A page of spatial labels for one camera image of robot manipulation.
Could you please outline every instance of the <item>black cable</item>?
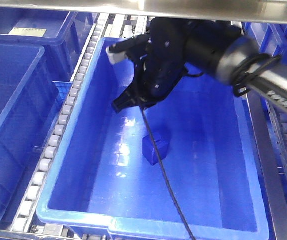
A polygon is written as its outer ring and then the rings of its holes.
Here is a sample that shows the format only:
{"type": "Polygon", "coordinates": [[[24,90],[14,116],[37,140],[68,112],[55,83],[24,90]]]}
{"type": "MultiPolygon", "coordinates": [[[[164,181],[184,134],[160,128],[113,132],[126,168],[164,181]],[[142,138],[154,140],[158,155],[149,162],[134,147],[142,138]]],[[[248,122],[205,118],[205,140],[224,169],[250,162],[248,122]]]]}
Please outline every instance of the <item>black cable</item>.
{"type": "Polygon", "coordinates": [[[253,57],[244,60],[231,74],[231,85],[233,89],[233,94],[236,97],[241,97],[247,94],[250,91],[250,89],[247,88],[247,84],[257,78],[264,71],[266,71],[270,65],[279,62],[281,59],[282,57],[280,55],[270,57],[270,55],[268,54],[259,53],[253,57]],[[254,72],[247,72],[251,68],[251,66],[262,61],[266,62],[254,72]]]}
{"type": "Polygon", "coordinates": [[[145,109],[142,108],[141,106],[140,107],[140,110],[141,110],[141,114],[142,114],[142,117],[143,117],[143,120],[144,120],[144,124],[145,124],[145,127],[147,128],[148,130],[148,133],[149,133],[149,136],[150,136],[150,140],[153,144],[153,147],[155,149],[155,152],[157,153],[157,157],[158,157],[158,161],[159,161],[159,165],[161,167],[161,171],[162,171],[162,175],[163,175],[163,178],[164,178],[164,181],[165,181],[165,184],[167,185],[167,188],[168,188],[168,191],[170,193],[170,196],[171,196],[171,199],[175,205],[175,208],[177,209],[178,213],[179,213],[179,216],[183,222],[183,225],[185,227],[185,229],[187,230],[191,240],[196,240],[193,232],[191,231],[189,225],[188,225],[188,222],[179,206],[179,203],[175,197],[175,194],[174,194],[174,191],[172,189],[172,186],[170,185],[170,182],[169,182],[169,179],[168,179],[168,176],[167,176],[167,173],[166,173],[166,170],[165,170],[165,167],[164,167],[164,164],[163,164],[163,161],[162,161],[162,158],[160,157],[160,153],[159,153],[159,150],[158,150],[158,147],[157,147],[157,144],[155,142],[155,139],[154,139],[154,136],[153,136],[153,133],[152,133],[152,130],[149,126],[149,123],[148,123],[148,120],[147,120],[147,117],[145,115],[145,109]]]}
{"type": "Polygon", "coordinates": [[[134,90],[135,90],[135,94],[136,94],[136,99],[137,99],[137,103],[138,103],[138,106],[140,108],[140,111],[141,111],[141,115],[142,115],[142,118],[143,118],[143,121],[144,121],[144,124],[145,124],[145,127],[147,128],[148,130],[148,133],[149,133],[149,136],[150,136],[150,140],[152,142],[152,145],[155,149],[155,152],[157,154],[157,158],[158,158],[158,162],[159,162],[159,165],[161,167],[161,172],[162,172],[162,175],[163,175],[163,179],[165,181],[165,184],[167,186],[167,189],[168,189],[168,192],[171,196],[171,199],[175,205],[175,208],[177,209],[177,212],[183,222],[183,225],[185,227],[185,229],[187,230],[191,240],[196,240],[193,232],[191,231],[189,225],[188,225],[188,222],[183,214],[183,211],[181,210],[180,206],[179,206],[179,203],[175,197],[175,194],[174,194],[174,191],[172,189],[172,186],[170,185],[170,182],[169,182],[169,179],[168,179],[168,176],[167,176],[167,173],[166,173],[166,170],[165,170],[165,167],[164,167],[164,164],[163,164],[163,161],[162,161],[162,158],[160,156],[160,153],[159,153],[159,149],[156,145],[156,141],[155,141],[155,138],[154,138],[154,135],[153,135],[153,132],[150,128],[150,125],[148,123],[148,120],[147,120],[147,117],[145,115],[145,108],[143,107],[143,104],[142,104],[142,100],[140,98],[140,95],[139,95],[139,89],[138,89],[138,80],[137,80],[137,77],[138,77],[138,73],[142,70],[143,68],[143,65],[137,65],[136,67],[136,64],[134,64],[134,77],[133,77],[133,84],[134,84],[134,90]]]}

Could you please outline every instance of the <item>blue cube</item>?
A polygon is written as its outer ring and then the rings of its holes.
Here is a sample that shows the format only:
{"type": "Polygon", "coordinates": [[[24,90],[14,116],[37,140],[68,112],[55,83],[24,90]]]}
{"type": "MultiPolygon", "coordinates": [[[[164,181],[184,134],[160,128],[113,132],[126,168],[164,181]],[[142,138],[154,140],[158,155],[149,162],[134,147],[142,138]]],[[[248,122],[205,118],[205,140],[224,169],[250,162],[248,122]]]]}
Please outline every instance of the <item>blue cube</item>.
{"type": "MultiPolygon", "coordinates": [[[[159,132],[153,132],[152,134],[159,150],[161,159],[165,159],[168,154],[169,143],[164,138],[162,138],[159,132]]],[[[157,152],[149,135],[142,139],[142,154],[152,166],[159,162],[157,152]]]]}

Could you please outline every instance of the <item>blue plastic bin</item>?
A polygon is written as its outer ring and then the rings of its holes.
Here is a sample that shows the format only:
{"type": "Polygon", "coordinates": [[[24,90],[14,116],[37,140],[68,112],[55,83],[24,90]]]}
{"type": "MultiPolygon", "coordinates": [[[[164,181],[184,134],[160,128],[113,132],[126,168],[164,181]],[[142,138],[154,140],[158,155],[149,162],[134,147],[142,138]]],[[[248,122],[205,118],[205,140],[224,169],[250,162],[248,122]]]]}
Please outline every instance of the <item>blue plastic bin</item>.
{"type": "Polygon", "coordinates": [[[69,82],[55,81],[54,84],[58,88],[61,100],[65,101],[73,83],[71,81],[69,82]]]}
{"type": "Polygon", "coordinates": [[[0,43],[0,219],[59,111],[44,52],[42,46],[0,43]]]}
{"type": "MultiPolygon", "coordinates": [[[[189,239],[159,165],[142,155],[148,133],[139,108],[111,107],[133,79],[131,62],[109,63],[115,42],[98,43],[37,215],[79,236],[189,239]]],[[[196,238],[269,239],[243,100],[209,76],[185,78],[146,114],[169,142],[163,163],[196,238]]]]}
{"type": "Polygon", "coordinates": [[[243,26],[245,32],[257,40],[261,53],[282,55],[282,62],[287,65],[286,25],[247,22],[243,26]]]}
{"type": "Polygon", "coordinates": [[[0,41],[44,46],[52,80],[69,82],[93,24],[93,15],[87,12],[0,8],[0,41]],[[13,28],[46,32],[44,36],[9,35],[13,28]]]}

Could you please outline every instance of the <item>white label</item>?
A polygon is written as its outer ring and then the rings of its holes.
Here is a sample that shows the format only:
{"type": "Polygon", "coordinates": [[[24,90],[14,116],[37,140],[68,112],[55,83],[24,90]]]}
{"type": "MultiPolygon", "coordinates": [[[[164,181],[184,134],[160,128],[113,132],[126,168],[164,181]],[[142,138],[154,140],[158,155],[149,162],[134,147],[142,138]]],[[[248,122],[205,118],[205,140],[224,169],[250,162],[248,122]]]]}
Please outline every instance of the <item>white label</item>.
{"type": "Polygon", "coordinates": [[[14,27],[8,35],[43,37],[47,29],[14,27]]]}

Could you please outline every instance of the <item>robotic arm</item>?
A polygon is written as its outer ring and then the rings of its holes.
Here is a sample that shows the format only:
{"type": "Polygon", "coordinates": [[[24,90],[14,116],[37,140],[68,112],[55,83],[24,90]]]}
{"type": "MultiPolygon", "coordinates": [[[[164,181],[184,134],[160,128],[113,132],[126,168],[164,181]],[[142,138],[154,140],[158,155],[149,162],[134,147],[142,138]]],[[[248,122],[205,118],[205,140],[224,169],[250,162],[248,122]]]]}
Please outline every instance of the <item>robotic arm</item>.
{"type": "Polygon", "coordinates": [[[260,54],[254,40],[225,22],[155,18],[150,35],[117,43],[106,51],[113,64],[125,58],[134,62],[132,83],[113,101],[117,113],[163,101],[189,75],[185,63],[231,85],[236,97],[254,90],[287,112],[287,66],[280,63],[281,57],[260,54]]]}

